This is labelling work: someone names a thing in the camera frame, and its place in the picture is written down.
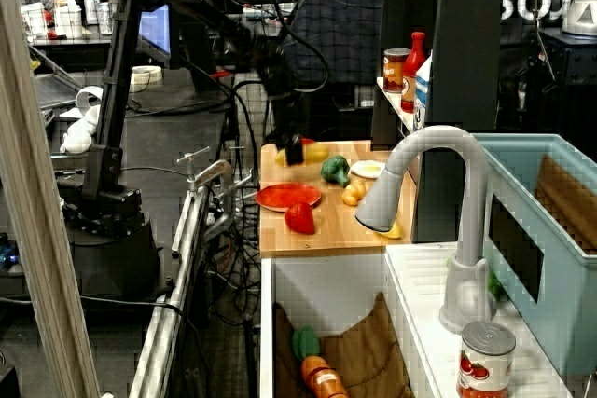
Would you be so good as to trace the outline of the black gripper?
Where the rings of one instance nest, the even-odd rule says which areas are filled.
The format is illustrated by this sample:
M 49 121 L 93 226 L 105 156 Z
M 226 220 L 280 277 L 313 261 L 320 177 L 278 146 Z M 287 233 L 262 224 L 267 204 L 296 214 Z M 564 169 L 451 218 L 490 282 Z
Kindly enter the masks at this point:
M 300 134 L 304 128 L 304 100 L 299 92 L 269 95 L 269 113 L 266 118 L 266 137 L 275 137 L 278 150 L 285 150 L 289 166 L 303 162 Z

